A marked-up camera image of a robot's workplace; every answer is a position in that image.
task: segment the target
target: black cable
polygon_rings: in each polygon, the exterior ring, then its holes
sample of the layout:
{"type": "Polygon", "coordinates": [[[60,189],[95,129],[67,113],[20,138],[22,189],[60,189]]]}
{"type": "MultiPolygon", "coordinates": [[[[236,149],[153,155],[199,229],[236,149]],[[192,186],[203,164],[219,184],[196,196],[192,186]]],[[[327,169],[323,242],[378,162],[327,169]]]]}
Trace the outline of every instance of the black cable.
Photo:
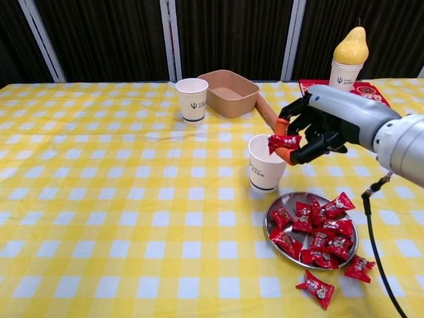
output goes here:
{"type": "Polygon", "coordinates": [[[382,277],[382,281],[384,284],[384,287],[387,290],[387,294],[390,297],[390,300],[392,301],[393,305],[395,306],[397,312],[399,313],[400,317],[407,318],[407,315],[403,312],[402,308],[400,307],[395,295],[393,294],[393,291],[389,285],[389,282],[387,281],[386,274],[384,273],[383,265],[380,260],[380,255],[378,255],[378,250],[376,246],[376,240],[374,239],[374,232],[372,230],[372,222],[371,222],[371,204],[370,204],[370,196],[373,195],[375,192],[379,191],[383,184],[390,181],[391,174],[388,174],[387,176],[381,178],[378,182],[371,185],[370,189],[366,190],[362,195],[362,201],[364,202],[364,211],[366,215],[366,220],[368,223],[368,233],[370,235],[370,241],[371,241],[371,247],[372,251],[374,252],[374,256],[376,257],[377,267],[378,271],[380,272],[380,275],[382,277]]]}

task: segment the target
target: orange fingertip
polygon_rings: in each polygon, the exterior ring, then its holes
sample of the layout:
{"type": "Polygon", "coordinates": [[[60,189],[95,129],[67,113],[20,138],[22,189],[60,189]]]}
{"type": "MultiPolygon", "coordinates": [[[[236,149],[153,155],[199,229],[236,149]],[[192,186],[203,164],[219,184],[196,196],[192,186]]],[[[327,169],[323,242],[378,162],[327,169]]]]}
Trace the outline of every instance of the orange fingertip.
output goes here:
{"type": "Polygon", "coordinates": [[[290,154],[292,153],[292,151],[294,151],[293,149],[287,149],[287,148],[283,148],[283,147],[279,147],[276,148],[276,154],[283,159],[285,162],[287,162],[290,166],[294,166],[292,161],[290,160],[290,154]]]}
{"type": "Polygon", "coordinates": [[[287,136],[287,126],[289,122],[285,119],[278,118],[276,123],[276,134],[280,136],[287,136]]]}

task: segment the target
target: metal plate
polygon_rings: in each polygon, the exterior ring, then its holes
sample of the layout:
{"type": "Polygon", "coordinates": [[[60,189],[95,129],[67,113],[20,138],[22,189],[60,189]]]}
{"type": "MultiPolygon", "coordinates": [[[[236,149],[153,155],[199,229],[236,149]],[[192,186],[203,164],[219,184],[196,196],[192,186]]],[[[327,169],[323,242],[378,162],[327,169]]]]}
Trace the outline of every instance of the metal plate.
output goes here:
{"type": "MultiPolygon", "coordinates": [[[[299,202],[303,202],[307,204],[312,204],[312,197],[315,197],[318,200],[320,205],[324,205],[330,202],[330,200],[324,197],[321,197],[319,195],[309,193],[309,192],[291,192],[291,193],[284,194],[281,197],[279,197],[277,200],[275,200],[273,204],[271,204],[268,211],[266,212],[265,223],[264,223],[265,236],[268,239],[268,242],[272,244],[272,246],[277,252],[289,258],[291,261],[299,264],[300,266],[303,266],[306,268],[312,268],[314,270],[331,270],[331,268],[321,268],[314,265],[304,264],[300,260],[296,260],[294,257],[290,256],[288,253],[283,251],[278,245],[274,244],[274,242],[270,240],[270,234],[276,228],[276,223],[274,222],[272,218],[271,210],[284,207],[286,208],[288,213],[290,213],[290,215],[294,218],[295,212],[296,212],[296,202],[299,201],[299,202]]],[[[343,213],[340,217],[336,219],[350,220],[351,218],[346,213],[343,213]]],[[[349,250],[349,257],[347,261],[340,263],[339,267],[343,267],[344,265],[348,264],[352,260],[353,256],[356,254],[356,250],[358,249],[358,231],[356,230],[355,224],[353,222],[352,224],[353,224],[353,235],[351,236],[351,239],[353,241],[353,245],[349,250]]],[[[302,248],[303,250],[308,249],[312,243],[312,235],[303,233],[303,232],[292,231],[291,225],[286,227],[284,229],[284,232],[289,234],[289,236],[291,236],[293,239],[303,243],[303,248],[302,248]]]]}

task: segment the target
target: red candy wrapper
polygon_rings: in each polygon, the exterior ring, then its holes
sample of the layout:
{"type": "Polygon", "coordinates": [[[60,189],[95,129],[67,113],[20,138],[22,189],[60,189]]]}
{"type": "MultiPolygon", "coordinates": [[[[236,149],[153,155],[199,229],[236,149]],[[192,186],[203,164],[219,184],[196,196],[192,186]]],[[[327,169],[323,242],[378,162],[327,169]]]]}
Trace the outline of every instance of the red candy wrapper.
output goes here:
{"type": "Polygon", "coordinates": [[[321,252],[327,252],[327,243],[334,239],[336,234],[330,231],[326,231],[323,229],[316,229],[313,235],[311,246],[309,247],[311,250],[319,250],[321,252]]]}
{"type": "Polygon", "coordinates": [[[326,252],[320,252],[318,250],[302,250],[302,262],[306,264],[314,263],[316,266],[322,268],[339,268],[339,263],[326,252]]]}
{"type": "Polygon", "coordinates": [[[296,288],[307,290],[327,310],[334,294],[334,286],[319,280],[309,270],[306,270],[306,282],[296,285],[296,288]]]}
{"type": "Polygon", "coordinates": [[[279,229],[282,229],[287,224],[293,222],[292,216],[283,207],[280,207],[278,209],[278,211],[277,210],[273,210],[272,211],[272,217],[274,218],[274,221],[277,223],[277,227],[279,229]]]}
{"type": "Polygon", "coordinates": [[[273,134],[268,138],[268,148],[270,149],[270,155],[276,150],[276,148],[283,147],[287,149],[298,149],[301,136],[280,136],[273,134]]]}
{"type": "Polygon", "coordinates": [[[340,257],[343,260],[347,260],[349,256],[349,248],[353,245],[353,242],[346,237],[336,237],[329,241],[327,250],[335,256],[340,257]]]}
{"type": "Polygon", "coordinates": [[[352,220],[325,220],[323,229],[351,237],[353,234],[352,220]]]}
{"type": "Polygon", "coordinates": [[[321,207],[325,211],[325,216],[328,219],[334,219],[341,213],[354,209],[352,201],[348,198],[345,192],[340,193],[332,202],[328,202],[326,205],[321,207]]]}
{"type": "Polygon", "coordinates": [[[349,268],[344,272],[344,275],[355,280],[362,280],[363,282],[370,283],[371,278],[368,276],[367,271],[372,269],[376,263],[370,262],[365,258],[358,255],[353,256],[349,268]]]}
{"type": "Polygon", "coordinates": [[[293,230],[313,234],[311,205],[296,202],[296,219],[293,222],[293,230]]]}
{"type": "Polygon", "coordinates": [[[318,203],[318,200],[313,197],[312,198],[312,224],[315,227],[322,227],[324,224],[325,210],[321,208],[318,203]]]}
{"type": "Polygon", "coordinates": [[[297,242],[294,238],[285,234],[285,232],[281,231],[280,229],[275,229],[271,233],[270,239],[272,242],[285,250],[291,257],[295,258],[296,260],[299,259],[300,250],[303,246],[302,243],[297,242]]]}

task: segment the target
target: red box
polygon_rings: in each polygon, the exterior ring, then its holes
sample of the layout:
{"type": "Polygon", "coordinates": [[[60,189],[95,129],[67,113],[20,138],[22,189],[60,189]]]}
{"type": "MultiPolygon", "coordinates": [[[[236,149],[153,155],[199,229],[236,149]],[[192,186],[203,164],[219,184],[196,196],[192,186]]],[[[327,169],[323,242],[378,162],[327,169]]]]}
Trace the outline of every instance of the red box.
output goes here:
{"type": "MultiPolygon", "coordinates": [[[[329,81],[323,79],[300,79],[299,86],[302,92],[302,95],[305,95],[307,89],[313,85],[322,84],[328,85],[329,81]]],[[[371,85],[367,81],[356,81],[353,84],[351,93],[363,96],[375,101],[379,101],[381,104],[390,107],[388,101],[383,97],[383,95],[378,91],[377,87],[371,85]]]]}

